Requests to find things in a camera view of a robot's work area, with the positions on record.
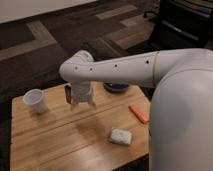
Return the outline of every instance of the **black chair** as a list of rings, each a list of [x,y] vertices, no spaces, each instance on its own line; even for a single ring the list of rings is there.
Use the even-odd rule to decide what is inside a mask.
[[[148,43],[159,50],[205,47],[213,29],[212,9],[209,1],[161,0]]]

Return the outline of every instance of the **orange object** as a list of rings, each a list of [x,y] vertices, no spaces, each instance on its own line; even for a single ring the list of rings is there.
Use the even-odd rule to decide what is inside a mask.
[[[149,119],[145,113],[143,113],[140,109],[137,107],[129,106],[129,109],[131,112],[135,114],[135,116],[143,123],[147,124],[149,122]]]

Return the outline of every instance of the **wooden tabletop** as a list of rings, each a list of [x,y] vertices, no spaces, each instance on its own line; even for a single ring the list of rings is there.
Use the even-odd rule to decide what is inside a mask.
[[[22,97],[12,105],[11,170],[107,171],[148,153],[148,126],[140,123],[128,105],[149,113],[150,103],[136,86],[121,94],[107,92],[93,83],[97,108],[66,103],[64,85],[45,90],[49,110],[37,115]],[[130,146],[112,144],[112,127],[133,133]]]

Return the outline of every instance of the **white cup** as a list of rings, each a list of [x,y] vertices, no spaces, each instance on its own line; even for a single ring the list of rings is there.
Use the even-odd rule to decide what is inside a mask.
[[[44,113],[47,110],[47,106],[44,102],[44,93],[40,89],[32,89],[28,91],[23,101],[26,105],[32,107],[38,114]]]

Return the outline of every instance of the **carpet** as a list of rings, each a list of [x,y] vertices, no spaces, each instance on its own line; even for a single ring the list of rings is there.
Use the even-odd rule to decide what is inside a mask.
[[[0,25],[0,170],[9,170],[12,99],[64,83],[59,66],[78,50],[95,61],[151,51],[154,24],[143,12],[154,1],[100,1]]]

